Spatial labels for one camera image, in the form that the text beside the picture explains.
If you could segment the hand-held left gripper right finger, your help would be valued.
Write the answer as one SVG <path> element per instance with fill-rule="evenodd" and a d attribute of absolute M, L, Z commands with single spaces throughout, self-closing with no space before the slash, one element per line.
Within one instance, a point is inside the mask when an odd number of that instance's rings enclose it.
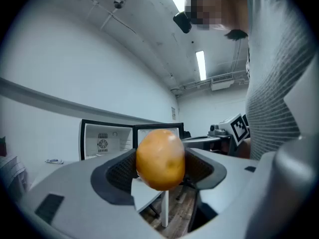
<path fill-rule="evenodd" d="M 186 148 L 186 173 L 196 189 L 187 239 L 245 239 L 251 205 L 245 188 L 256 161 Z"/>

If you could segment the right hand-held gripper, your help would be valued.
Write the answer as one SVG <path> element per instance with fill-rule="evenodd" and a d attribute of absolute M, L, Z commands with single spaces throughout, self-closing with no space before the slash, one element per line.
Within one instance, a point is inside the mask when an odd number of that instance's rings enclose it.
<path fill-rule="evenodd" d="M 223 121 L 212 124 L 207 136 L 190 137 L 182 140 L 185 148 L 198 148 L 210 150 L 211 144 L 215 142 L 228 141 L 229 156 L 236 156 L 238 146 L 249 135 L 249 129 L 246 126 L 241 114 L 231 116 Z"/>

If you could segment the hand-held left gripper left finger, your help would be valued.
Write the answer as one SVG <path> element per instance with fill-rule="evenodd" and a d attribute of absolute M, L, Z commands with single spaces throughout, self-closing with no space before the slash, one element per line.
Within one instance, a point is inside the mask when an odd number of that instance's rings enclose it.
<path fill-rule="evenodd" d="M 19 207 L 50 239 L 159 239 L 138 213 L 135 150 L 64 165 L 27 192 Z"/>

